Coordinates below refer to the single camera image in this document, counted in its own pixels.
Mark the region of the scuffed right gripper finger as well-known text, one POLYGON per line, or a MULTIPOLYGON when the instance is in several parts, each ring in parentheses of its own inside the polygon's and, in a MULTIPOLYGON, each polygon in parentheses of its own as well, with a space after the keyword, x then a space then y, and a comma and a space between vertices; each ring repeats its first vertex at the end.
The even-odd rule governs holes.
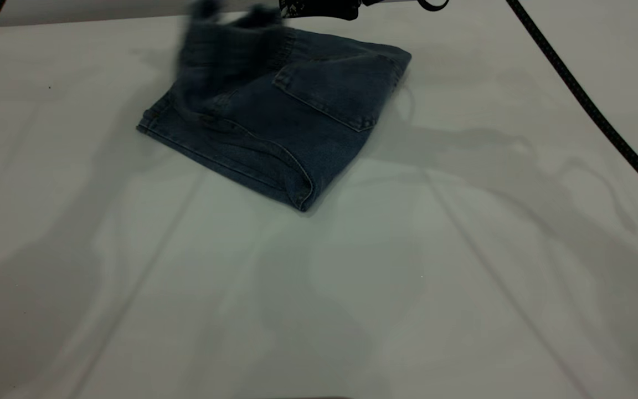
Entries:
POLYGON ((283 18, 321 16, 352 21, 358 17, 362 1, 284 1, 279 0, 283 18))

